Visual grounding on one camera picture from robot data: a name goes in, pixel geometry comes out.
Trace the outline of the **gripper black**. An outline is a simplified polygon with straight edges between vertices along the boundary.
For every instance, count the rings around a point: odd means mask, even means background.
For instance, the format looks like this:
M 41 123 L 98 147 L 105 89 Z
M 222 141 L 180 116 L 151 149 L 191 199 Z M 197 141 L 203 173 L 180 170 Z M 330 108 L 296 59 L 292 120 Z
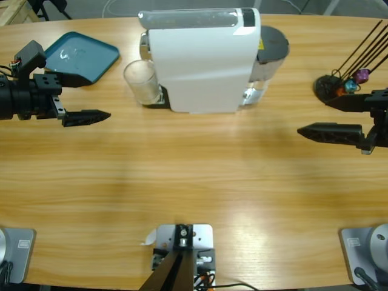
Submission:
M 91 85 L 87 78 L 74 73 L 44 72 L 34 74 L 32 79 L 9 80 L 1 76 L 1 119 L 20 120 L 62 119 L 63 127 L 90 125 L 111 117 L 100 110 L 66 112 L 59 100 L 63 87 L 77 88 Z
M 321 143 L 356 146 L 363 155 L 370 155 L 375 147 L 387 148 L 387 89 L 338 96 L 326 105 L 343 112 L 370 112 L 373 126 L 364 137 L 361 125 L 315 122 L 299 128 L 300 135 Z

